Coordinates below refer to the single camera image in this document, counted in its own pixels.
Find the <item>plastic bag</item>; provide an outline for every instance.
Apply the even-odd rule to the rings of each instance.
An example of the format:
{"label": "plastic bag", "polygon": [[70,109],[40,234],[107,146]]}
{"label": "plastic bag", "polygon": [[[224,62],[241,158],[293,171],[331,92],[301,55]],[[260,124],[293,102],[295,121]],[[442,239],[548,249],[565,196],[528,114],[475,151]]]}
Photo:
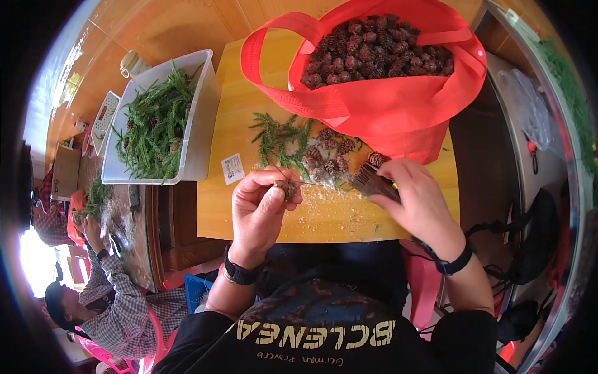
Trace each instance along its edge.
{"label": "plastic bag", "polygon": [[508,95],[505,100],[513,115],[521,122],[523,132],[541,151],[550,147],[551,116],[546,103],[533,88],[532,81],[519,69],[498,72],[498,84]]}
{"label": "plastic bag", "polygon": [[[334,26],[369,15],[392,13],[422,32],[418,45],[443,45],[453,53],[450,77],[421,76],[353,81],[310,91],[300,83],[309,54]],[[289,69],[289,91],[267,87],[260,77],[260,53],[268,28],[305,38]],[[266,22],[245,39],[244,76],[282,108],[317,118],[334,130],[357,136],[391,158],[420,163],[438,158],[449,119],[478,95],[486,78],[486,54],[459,13],[436,0],[351,0],[316,20],[291,12]]]}

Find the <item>wooden table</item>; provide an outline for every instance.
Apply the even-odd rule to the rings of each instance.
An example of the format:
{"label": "wooden table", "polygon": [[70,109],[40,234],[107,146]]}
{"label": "wooden table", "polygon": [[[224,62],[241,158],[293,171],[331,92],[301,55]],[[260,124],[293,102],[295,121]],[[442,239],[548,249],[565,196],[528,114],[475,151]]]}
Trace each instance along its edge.
{"label": "wooden table", "polygon": [[[260,63],[266,86],[287,89],[288,67],[301,41],[301,37],[286,30],[267,34]],[[231,195],[236,183],[225,185],[221,161],[239,153],[245,174],[258,168],[258,146],[251,144],[257,132],[248,129],[254,123],[252,113],[268,112],[279,121],[286,121],[290,115],[244,78],[239,65],[242,44],[243,40],[238,40],[226,45],[216,73],[222,96],[208,177],[197,184],[197,236],[233,238]],[[312,134],[317,134],[323,126],[315,121]],[[351,169],[355,170],[365,160],[369,152],[366,148],[351,154]],[[438,160],[426,167],[438,181],[453,218],[459,222],[457,168],[449,132]],[[355,191],[345,193],[303,185],[302,192],[303,203],[294,212],[285,214],[278,242],[359,242],[408,237],[384,211]]]}

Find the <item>hand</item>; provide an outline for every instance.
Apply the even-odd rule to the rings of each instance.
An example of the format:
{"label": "hand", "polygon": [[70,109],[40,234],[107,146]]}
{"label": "hand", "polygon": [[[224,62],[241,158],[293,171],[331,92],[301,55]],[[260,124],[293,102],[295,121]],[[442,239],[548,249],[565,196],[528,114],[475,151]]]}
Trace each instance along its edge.
{"label": "hand", "polygon": [[100,225],[93,216],[88,215],[85,217],[85,221],[83,222],[83,232],[93,251],[96,254],[100,253],[104,249],[104,244],[100,239]]}
{"label": "hand", "polygon": [[228,259],[245,269],[254,269],[266,257],[280,234],[285,211],[292,212],[303,201],[300,188],[285,202],[285,193],[273,187],[288,178],[301,181],[292,171],[274,166],[251,172],[233,191],[233,244]]}
{"label": "hand", "polygon": [[428,244],[440,259],[448,262],[457,259],[465,248],[465,237],[429,171],[417,162],[396,159],[384,163],[378,175],[396,183],[402,204],[382,195],[371,196],[370,201]]}

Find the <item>red tote bag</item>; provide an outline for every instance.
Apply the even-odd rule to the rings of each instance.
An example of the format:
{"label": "red tote bag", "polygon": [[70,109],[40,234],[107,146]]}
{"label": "red tote bag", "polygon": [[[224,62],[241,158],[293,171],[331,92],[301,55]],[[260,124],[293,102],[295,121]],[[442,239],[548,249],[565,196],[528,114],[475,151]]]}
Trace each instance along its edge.
{"label": "red tote bag", "polygon": [[[376,14],[395,14],[419,28],[417,45],[442,45],[453,53],[450,77],[396,77],[354,81],[309,90],[300,83],[309,54],[334,26]],[[260,53],[269,28],[288,29],[305,40],[289,69],[289,91],[264,86]],[[316,20],[291,12],[266,22],[241,48],[241,70],[282,108],[317,118],[334,130],[357,136],[391,158],[425,164],[438,158],[449,119],[469,105],[486,78],[486,52],[461,16],[436,0],[351,0]]]}

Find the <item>checkered shirt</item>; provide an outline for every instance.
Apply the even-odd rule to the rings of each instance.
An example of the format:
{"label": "checkered shirt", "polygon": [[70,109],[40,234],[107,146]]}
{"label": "checkered shirt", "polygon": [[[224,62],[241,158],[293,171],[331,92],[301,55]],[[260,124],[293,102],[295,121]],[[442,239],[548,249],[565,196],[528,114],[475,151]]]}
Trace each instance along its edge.
{"label": "checkered shirt", "polygon": [[117,357],[139,360],[154,355],[157,341],[148,305],[158,316],[166,342],[170,334],[178,329],[181,319],[188,314],[185,289],[181,287],[144,296],[123,272],[117,256],[106,257],[100,267],[97,255],[93,251],[88,254],[90,278],[79,294],[79,302],[83,305],[94,302],[112,287],[116,297],[108,309],[85,321],[80,328],[96,344]]}

